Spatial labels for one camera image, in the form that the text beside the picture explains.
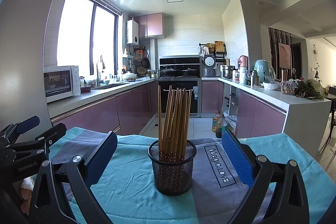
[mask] sticker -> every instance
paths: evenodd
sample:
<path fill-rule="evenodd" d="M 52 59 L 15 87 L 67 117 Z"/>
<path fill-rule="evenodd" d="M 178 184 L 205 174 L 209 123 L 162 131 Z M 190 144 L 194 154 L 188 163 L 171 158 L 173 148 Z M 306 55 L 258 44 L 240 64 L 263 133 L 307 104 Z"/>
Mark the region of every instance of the sticker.
<path fill-rule="evenodd" d="M 236 184 L 236 180 L 227 168 L 217 145 L 205 146 L 204 148 L 219 186 L 223 188 Z"/>

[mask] window frame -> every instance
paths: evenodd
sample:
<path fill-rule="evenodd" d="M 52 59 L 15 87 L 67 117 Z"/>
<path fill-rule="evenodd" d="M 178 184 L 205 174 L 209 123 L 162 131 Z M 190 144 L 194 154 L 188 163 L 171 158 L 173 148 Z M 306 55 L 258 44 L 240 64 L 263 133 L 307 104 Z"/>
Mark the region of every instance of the window frame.
<path fill-rule="evenodd" d="M 114 13 L 113 11 L 107 9 L 106 7 L 100 5 L 98 2 L 94 0 L 89 0 L 93 3 L 92 9 L 92 17 L 91 17 L 91 27 L 90 27 L 90 49 L 89 49 L 89 59 L 90 59 L 90 75 L 95 74 L 95 65 L 93 63 L 93 32 L 95 28 L 95 17 L 96 17 L 96 9 L 97 6 L 102 8 L 103 10 L 114 15 L 114 37 L 113 37 L 113 63 L 114 63 L 114 74 L 117 75 L 118 72 L 118 19 L 119 15 Z"/>

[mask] chopstick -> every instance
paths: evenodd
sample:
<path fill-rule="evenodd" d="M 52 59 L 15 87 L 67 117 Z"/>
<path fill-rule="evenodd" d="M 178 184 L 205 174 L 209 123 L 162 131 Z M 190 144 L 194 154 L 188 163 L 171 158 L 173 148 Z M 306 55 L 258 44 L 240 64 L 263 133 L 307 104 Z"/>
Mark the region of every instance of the chopstick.
<path fill-rule="evenodd" d="M 161 89 L 158 86 L 157 91 L 157 117 L 158 117 L 158 126 L 159 126 L 159 150 L 162 151 L 162 119 L 161 119 Z"/>
<path fill-rule="evenodd" d="M 169 87 L 166 117 L 162 131 L 161 89 L 158 87 L 158 119 L 160 160 L 177 162 L 184 159 L 188 136 L 190 104 L 193 90 Z"/>

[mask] stove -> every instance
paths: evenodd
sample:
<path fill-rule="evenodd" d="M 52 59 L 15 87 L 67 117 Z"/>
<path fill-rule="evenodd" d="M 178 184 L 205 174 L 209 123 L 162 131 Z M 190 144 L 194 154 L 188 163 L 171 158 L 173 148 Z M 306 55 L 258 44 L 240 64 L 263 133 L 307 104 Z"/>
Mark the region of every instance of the stove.
<path fill-rule="evenodd" d="M 199 55 L 176 55 L 176 56 L 160 56 L 159 64 L 160 71 L 166 67 L 171 67 L 176 70 L 176 76 L 162 76 L 158 79 L 158 84 L 161 90 L 161 111 L 165 115 L 168 91 L 172 86 L 174 90 L 177 88 L 193 90 L 190 117 L 200 117 L 202 109 L 202 100 L 198 100 L 198 95 L 202 94 L 202 79 L 200 78 L 200 63 Z M 183 70 L 194 69 L 194 75 L 181 75 Z"/>

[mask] doorway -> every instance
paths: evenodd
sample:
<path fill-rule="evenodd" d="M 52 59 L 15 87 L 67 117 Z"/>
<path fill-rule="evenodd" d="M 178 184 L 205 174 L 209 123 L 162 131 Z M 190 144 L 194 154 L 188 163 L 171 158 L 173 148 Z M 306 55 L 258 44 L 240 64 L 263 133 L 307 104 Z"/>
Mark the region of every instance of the doorway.
<path fill-rule="evenodd" d="M 302 53 L 301 53 L 301 44 L 296 43 L 292 45 L 293 51 L 293 68 L 295 68 L 296 78 L 299 79 L 302 77 Z"/>

